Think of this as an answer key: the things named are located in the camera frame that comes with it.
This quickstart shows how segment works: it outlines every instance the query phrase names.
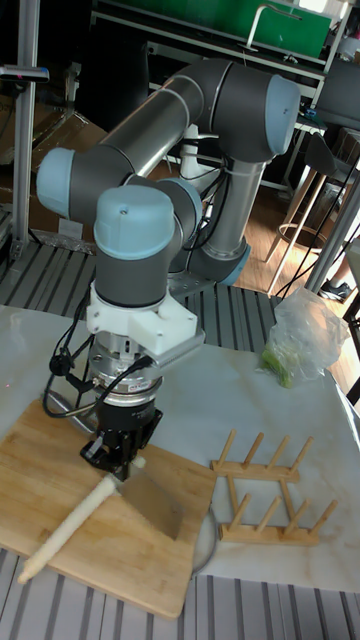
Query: green vegetable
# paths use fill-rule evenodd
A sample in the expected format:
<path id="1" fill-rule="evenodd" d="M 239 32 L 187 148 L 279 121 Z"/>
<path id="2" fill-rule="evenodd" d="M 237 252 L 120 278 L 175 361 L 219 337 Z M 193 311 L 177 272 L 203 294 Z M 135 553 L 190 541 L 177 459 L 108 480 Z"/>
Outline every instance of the green vegetable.
<path id="1" fill-rule="evenodd" d="M 265 347 L 264 351 L 261 354 L 263 360 L 263 367 L 265 369 L 270 369 L 274 373 L 279 376 L 280 384 L 282 387 L 286 389 L 291 389 L 292 387 L 292 379 L 290 373 L 283 367 L 283 365 L 279 362 L 277 357 Z"/>

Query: wooden peg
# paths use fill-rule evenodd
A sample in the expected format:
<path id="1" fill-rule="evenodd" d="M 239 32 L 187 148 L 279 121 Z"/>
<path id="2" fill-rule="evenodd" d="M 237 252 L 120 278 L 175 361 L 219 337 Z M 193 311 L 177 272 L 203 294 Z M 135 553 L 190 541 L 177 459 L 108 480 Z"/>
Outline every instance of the wooden peg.
<path id="1" fill-rule="evenodd" d="M 289 518 L 290 518 L 290 520 L 292 520 L 292 518 L 295 516 L 295 511 L 294 511 L 294 507 L 292 506 L 292 502 L 291 502 L 288 486 L 287 486 L 284 478 L 280 478 L 279 482 L 280 482 L 281 490 L 283 492 L 283 496 L 284 496 L 287 512 L 289 514 Z"/>
<path id="2" fill-rule="evenodd" d="M 286 536 L 288 533 L 291 533 L 292 530 L 295 529 L 295 527 L 297 526 L 298 521 L 300 520 L 301 516 L 305 513 L 305 511 L 308 508 L 310 503 L 311 503 L 310 498 L 306 498 L 306 500 L 304 500 L 304 502 L 302 503 L 300 509 L 295 513 L 294 517 L 291 518 L 288 526 L 286 527 L 286 529 L 284 531 L 284 536 Z"/>
<path id="3" fill-rule="evenodd" d="M 292 473 L 295 473 L 296 469 L 298 468 L 300 462 L 304 459 L 305 455 L 307 454 L 307 452 L 309 451 L 312 443 L 314 442 L 314 438 L 312 436 L 310 436 L 310 438 L 308 438 L 303 446 L 303 448 L 301 449 L 298 457 L 296 458 L 293 466 L 290 469 L 290 475 Z"/>
<path id="4" fill-rule="evenodd" d="M 236 495 L 236 489 L 235 489 L 235 483 L 234 483 L 233 476 L 231 476 L 229 474 L 227 476 L 227 481 L 228 481 L 228 485 L 229 485 L 230 500 L 231 500 L 233 512 L 236 513 L 237 512 L 237 508 L 238 508 L 239 505 L 238 505 L 238 501 L 237 501 L 237 495 Z"/>
<path id="5" fill-rule="evenodd" d="M 229 433 L 229 437 L 226 440 L 225 443 L 225 447 L 223 448 L 222 452 L 221 452 L 221 456 L 218 460 L 218 467 L 221 467 L 223 462 L 225 462 L 226 456 L 230 451 L 230 447 L 232 445 L 232 443 L 234 442 L 234 438 L 236 436 L 236 429 L 231 429 L 230 433 Z"/>
<path id="6" fill-rule="evenodd" d="M 264 434 L 263 433 L 259 433 L 258 437 L 256 438 L 253 446 L 251 447 L 249 453 L 247 454 L 244 462 L 242 463 L 242 468 L 243 469 L 247 469 L 251 460 L 253 459 L 255 453 L 257 452 L 262 440 L 264 438 Z"/>
<path id="7" fill-rule="evenodd" d="M 229 531 L 234 531 L 234 529 L 236 529 L 236 525 L 239 524 L 241 516 L 243 515 L 246 507 L 248 506 L 249 502 L 251 500 L 251 493 L 246 493 L 241 501 L 241 503 L 238 506 L 238 509 L 235 513 L 234 519 L 232 521 L 232 523 L 229 526 Z"/>
<path id="8" fill-rule="evenodd" d="M 323 524 L 325 524 L 326 520 L 331 516 L 332 512 L 334 511 L 334 509 L 336 509 L 338 504 L 339 503 L 338 503 L 337 500 L 333 500 L 332 502 L 330 502 L 328 508 L 325 509 L 325 511 L 322 514 L 322 516 L 319 518 L 319 520 L 317 521 L 315 526 L 309 532 L 310 536 L 316 536 L 316 534 L 318 533 L 319 529 L 321 529 Z"/>
<path id="9" fill-rule="evenodd" d="M 276 496 L 276 498 L 274 498 L 273 502 L 271 503 L 270 507 L 268 508 L 267 512 L 265 513 L 263 519 L 261 520 L 260 524 L 256 527 L 256 533 L 261 533 L 262 530 L 266 527 L 267 523 L 269 522 L 270 518 L 274 515 L 276 509 L 278 508 L 280 502 L 282 502 L 282 497 L 281 496 Z"/>
<path id="10" fill-rule="evenodd" d="M 280 458 L 282 452 L 284 451 L 287 443 L 290 440 L 290 436 L 285 436 L 285 438 L 283 439 L 282 443 L 280 444 L 280 446 L 276 449 L 273 457 L 271 458 L 269 464 L 266 467 L 266 471 L 270 471 L 270 469 L 273 468 L 273 466 L 275 465 L 275 463 L 278 461 L 278 459 Z"/>

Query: wooden cutting board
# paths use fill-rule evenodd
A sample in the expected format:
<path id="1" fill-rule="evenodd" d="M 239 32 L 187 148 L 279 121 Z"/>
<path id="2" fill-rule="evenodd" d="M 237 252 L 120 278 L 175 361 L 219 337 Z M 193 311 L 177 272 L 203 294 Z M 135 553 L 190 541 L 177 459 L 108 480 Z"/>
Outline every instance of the wooden cutting board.
<path id="1" fill-rule="evenodd" d="M 0 547 L 31 555 L 96 486 L 100 474 L 79 455 L 86 437 L 33 402 L 0 443 Z M 148 445 L 146 471 L 185 516 L 173 541 L 120 496 L 101 505 L 50 562 L 60 573 L 173 619 L 180 615 L 193 554 L 216 476 Z"/>

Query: light blue joint cap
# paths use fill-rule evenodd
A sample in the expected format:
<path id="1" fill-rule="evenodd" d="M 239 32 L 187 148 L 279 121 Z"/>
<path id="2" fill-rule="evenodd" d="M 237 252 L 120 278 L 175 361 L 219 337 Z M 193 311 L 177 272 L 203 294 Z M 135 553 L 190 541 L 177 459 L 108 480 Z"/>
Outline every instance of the light blue joint cap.
<path id="1" fill-rule="evenodd" d="M 70 177 L 75 151 L 57 147 L 43 159 L 36 180 L 37 196 L 44 207 L 69 217 Z"/>
<path id="2" fill-rule="evenodd" d="M 149 258 L 169 244 L 174 231 L 172 202 L 158 189 L 125 185 L 104 191 L 98 200 L 95 241 L 112 258 Z"/>
<path id="3" fill-rule="evenodd" d="M 242 254 L 238 264 L 236 265 L 235 269 L 229 273 L 229 275 L 224 278 L 224 280 L 222 280 L 220 282 L 220 284 L 226 284 L 228 287 L 231 287 L 233 284 L 235 284 L 236 280 L 238 279 L 240 273 L 242 272 L 243 268 L 245 267 L 246 261 L 250 255 L 250 251 L 251 251 L 251 247 L 249 244 L 246 245 L 246 249 L 244 251 L 244 253 Z"/>
<path id="4" fill-rule="evenodd" d="M 285 153 L 291 141 L 299 111 L 300 90 L 295 82 L 273 76 L 269 82 L 265 104 L 265 130 L 274 155 Z"/>
<path id="5" fill-rule="evenodd" d="M 164 178 L 163 180 L 161 180 L 161 182 L 176 182 L 184 189 L 184 191 L 186 191 L 190 200 L 192 200 L 192 203 L 194 205 L 194 209 L 196 212 L 196 225 L 195 225 L 195 228 L 196 228 L 202 217 L 202 202 L 194 185 L 190 184 L 186 180 L 183 180 L 182 178 Z"/>

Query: green panel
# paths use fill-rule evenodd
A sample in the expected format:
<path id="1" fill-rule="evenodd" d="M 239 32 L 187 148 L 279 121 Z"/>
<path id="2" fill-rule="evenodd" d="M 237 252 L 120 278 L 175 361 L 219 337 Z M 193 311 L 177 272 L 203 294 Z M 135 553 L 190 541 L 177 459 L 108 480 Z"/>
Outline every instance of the green panel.
<path id="1" fill-rule="evenodd" d="M 261 0 L 119 0 L 169 18 L 208 27 L 247 38 Z M 320 54 L 331 19 L 312 11 L 278 2 L 267 2 L 286 13 L 301 17 L 293 20 L 265 9 L 254 41 L 302 53 L 313 58 Z"/>

